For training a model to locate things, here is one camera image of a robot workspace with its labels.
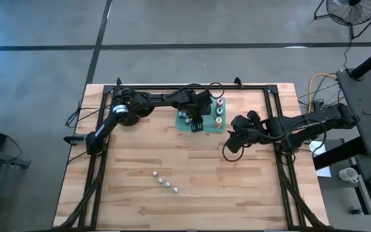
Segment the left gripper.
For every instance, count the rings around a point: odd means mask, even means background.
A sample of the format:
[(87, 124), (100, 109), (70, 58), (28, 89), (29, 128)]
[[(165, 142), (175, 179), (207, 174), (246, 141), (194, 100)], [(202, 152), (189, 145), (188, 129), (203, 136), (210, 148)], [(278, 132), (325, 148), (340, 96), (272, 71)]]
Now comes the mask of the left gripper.
[(186, 104), (185, 111), (192, 118), (191, 131), (203, 131), (203, 115), (211, 114), (211, 93), (208, 90), (191, 94), (191, 102)]

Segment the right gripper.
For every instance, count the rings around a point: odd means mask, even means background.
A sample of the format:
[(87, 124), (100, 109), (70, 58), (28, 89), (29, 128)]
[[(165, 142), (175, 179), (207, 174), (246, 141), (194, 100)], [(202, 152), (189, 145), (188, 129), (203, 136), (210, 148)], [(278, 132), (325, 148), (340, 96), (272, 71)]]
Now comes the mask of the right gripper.
[(267, 132), (259, 125), (260, 116), (256, 111), (249, 111), (247, 116), (237, 115), (232, 121), (233, 128), (243, 130), (243, 133), (236, 133), (228, 131), (229, 138), (225, 142), (225, 146), (232, 153), (237, 153), (240, 148), (249, 147), (249, 144), (270, 144), (273, 139)]

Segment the green translucent tray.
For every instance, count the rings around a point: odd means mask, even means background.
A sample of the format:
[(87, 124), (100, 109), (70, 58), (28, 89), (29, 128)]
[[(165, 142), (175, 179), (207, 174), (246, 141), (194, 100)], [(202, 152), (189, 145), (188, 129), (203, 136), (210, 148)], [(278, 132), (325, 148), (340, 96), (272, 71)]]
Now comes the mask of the green translucent tray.
[[(211, 114), (210, 115), (203, 115), (202, 118), (203, 118), (203, 125), (204, 125), (204, 132), (207, 132), (207, 133), (222, 133), (225, 128), (226, 128), (226, 100), (225, 100), (225, 97), (221, 97), (220, 99), (223, 99), (224, 103), (223, 103), (223, 106), (221, 107), (223, 109), (223, 114), (220, 116), (222, 118), (222, 127), (221, 128), (215, 128), (215, 119), (218, 117), (216, 115), (216, 109), (218, 108), (216, 106), (216, 103), (217, 103), (217, 100), (218, 99), (214, 99), (214, 98), (211, 98), (212, 100), (212, 104), (211, 104)], [(178, 112), (177, 112), (177, 116), (176, 116), (176, 119), (175, 119), (175, 126), (178, 130), (182, 130), (182, 131), (191, 131), (191, 125), (190, 124), (186, 124), (186, 119), (191, 119), (188, 115), (187, 117), (179, 117), (178, 116)]]

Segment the white paper sheet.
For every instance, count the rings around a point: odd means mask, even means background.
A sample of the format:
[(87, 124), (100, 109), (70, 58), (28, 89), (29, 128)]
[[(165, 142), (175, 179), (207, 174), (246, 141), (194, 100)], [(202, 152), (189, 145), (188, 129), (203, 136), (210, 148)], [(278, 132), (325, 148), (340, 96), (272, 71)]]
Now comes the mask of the white paper sheet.
[[(316, 157), (318, 155), (321, 155), (322, 153), (326, 152), (325, 145), (322, 141), (312, 141), (309, 144), (309, 149), (312, 151), (312, 156)], [(321, 168), (316, 170), (316, 175), (318, 177), (331, 177), (331, 172), (329, 167)]]

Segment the black desk crossbar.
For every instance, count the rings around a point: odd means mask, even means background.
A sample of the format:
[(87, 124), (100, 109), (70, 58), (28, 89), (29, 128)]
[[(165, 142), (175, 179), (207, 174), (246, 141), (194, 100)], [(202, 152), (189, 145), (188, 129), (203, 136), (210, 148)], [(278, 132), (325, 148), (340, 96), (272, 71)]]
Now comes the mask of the black desk crossbar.
[(315, 170), (326, 168), (356, 155), (365, 155), (367, 150), (361, 137), (354, 138), (313, 158)]

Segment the white mug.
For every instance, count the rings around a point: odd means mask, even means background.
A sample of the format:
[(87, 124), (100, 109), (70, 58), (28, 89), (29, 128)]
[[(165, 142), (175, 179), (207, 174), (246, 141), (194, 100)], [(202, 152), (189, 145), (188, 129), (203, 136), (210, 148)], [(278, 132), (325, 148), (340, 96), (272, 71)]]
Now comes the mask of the white mug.
[(338, 172), (338, 176), (345, 182), (357, 184), (359, 182), (359, 173), (354, 168), (345, 168)]

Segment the black floor fan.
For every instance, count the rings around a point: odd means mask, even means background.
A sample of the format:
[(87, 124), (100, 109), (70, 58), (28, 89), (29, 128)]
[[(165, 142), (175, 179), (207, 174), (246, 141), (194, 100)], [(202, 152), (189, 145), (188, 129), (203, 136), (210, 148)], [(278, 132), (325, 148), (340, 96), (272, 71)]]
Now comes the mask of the black floor fan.
[(347, 26), (351, 40), (371, 25), (371, 0), (321, 0), (314, 11), (314, 20), (329, 17)]

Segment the black aluminium frame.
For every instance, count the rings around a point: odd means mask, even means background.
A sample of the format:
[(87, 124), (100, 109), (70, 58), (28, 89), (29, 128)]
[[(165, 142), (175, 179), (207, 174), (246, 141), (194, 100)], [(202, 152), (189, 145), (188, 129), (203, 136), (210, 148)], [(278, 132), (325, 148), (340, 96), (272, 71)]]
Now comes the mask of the black aluminium frame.
[(178, 110), (156, 107), (133, 126), (116, 125), (100, 154), (87, 154), (85, 144), (71, 145), (50, 232), (325, 229), (316, 171), (304, 146), (292, 153), (281, 152), (278, 143), (250, 144), (237, 153), (225, 146), (237, 115), (256, 111), (261, 120), (301, 115), (293, 85), (90, 84), (74, 134), (96, 131), (124, 88), (152, 94), (209, 90), (211, 98), (225, 97), (226, 128), (178, 130)]

